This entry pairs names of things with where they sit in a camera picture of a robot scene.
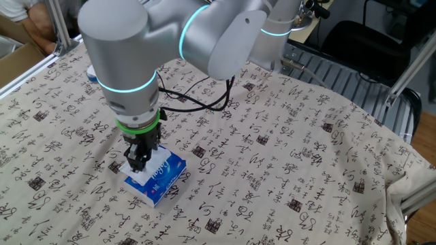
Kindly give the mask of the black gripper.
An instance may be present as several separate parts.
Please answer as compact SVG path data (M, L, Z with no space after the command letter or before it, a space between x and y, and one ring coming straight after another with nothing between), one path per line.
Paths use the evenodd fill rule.
M140 130L124 129L123 138L130 144L123 153L132 171L141 172L157 150L161 138L161 123Z

